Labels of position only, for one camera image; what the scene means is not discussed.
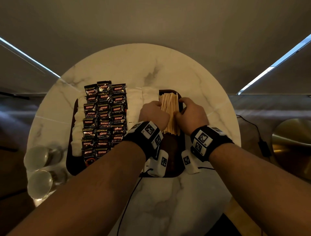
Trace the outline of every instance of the wire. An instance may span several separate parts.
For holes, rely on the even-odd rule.
[[[248,123],[250,123],[250,124],[252,124],[252,125],[256,126],[257,131],[258,131],[258,134],[259,134],[259,140],[262,140],[261,135],[260,135],[260,132],[259,132],[259,129],[258,129],[258,126],[257,126],[257,125],[255,125],[254,123],[249,122],[248,120],[244,119],[241,115],[236,115],[236,116],[239,116],[239,117],[241,117],[243,120],[245,120],[246,122],[248,122]]]
[[[130,203],[131,197],[132,197],[133,193],[135,192],[135,190],[136,190],[138,184],[139,184],[140,181],[142,180],[142,178],[143,178],[143,177],[141,177],[141,178],[138,180],[138,182],[137,182],[135,188],[133,189],[133,192],[132,192],[131,195],[130,195],[130,198],[128,199],[128,203],[127,203],[126,206],[125,206],[124,212],[123,212],[123,214],[122,214],[122,217],[121,217],[121,220],[120,220],[120,223],[119,223],[119,227],[118,227],[118,231],[117,231],[117,236],[119,235],[119,230],[120,230],[120,227],[121,227],[121,223],[122,223],[122,220],[123,220],[125,211],[126,211],[126,209],[128,208],[128,204]]]
[[[209,168],[209,167],[198,167],[198,169],[209,169],[209,170],[215,170],[215,169],[213,169],[213,168]]]

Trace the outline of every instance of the forearm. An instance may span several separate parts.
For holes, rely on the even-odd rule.
[[[311,186],[234,144],[209,160],[233,197],[268,235],[311,234]]]
[[[133,191],[145,160],[138,145],[121,142],[53,193],[9,236],[108,234]]]

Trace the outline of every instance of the left hand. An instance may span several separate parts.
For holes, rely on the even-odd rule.
[[[169,113],[161,110],[161,102],[152,101],[142,106],[138,121],[152,121],[158,128],[163,131],[169,123]]]

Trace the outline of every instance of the tray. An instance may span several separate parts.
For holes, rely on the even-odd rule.
[[[174,90],[159,90],[159,95],[164,93],[174,93],[178,94],[178,98],[181,98],[180,94]],[[179,111],[183,110],[183,104],[179,102]],[[72,116],[72,123],[71,123],[71,130],[69,136],[69,143],[68,143],[68,151],[67,151],[67,159],[66,159],[66,167],[70,174],[77,175],[81,171],[83,171],[86,166],[84,163],[84,159],[82,156],[74,157],[72,155],[72,128],[75,124],[75,114],[78,111],[78,99],[75,102],[73,108],[73,116]],[[164,178],[173,178],[179,176],[183,170],[185,169],[183,165],[183,161],[181,159],[181,152],[185,150],[185,134],[180,131],[180,136],[172,135],[172,134],[163,134],[163,140],[160,144],[160,149],[166,151],[169,154],[168,163],[166,167],[166,172]],[[147,173],[141,173],[140,177],[152,177]]]

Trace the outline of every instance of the right hand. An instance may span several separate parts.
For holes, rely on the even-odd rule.
[[[190,98],[182,97],[179,102],[186,104],[182,113],[175,111],[174,116],[180,129],[186,134],[191,135],[197,128],[209,125],[208,118],[202,106],[195,104]]]

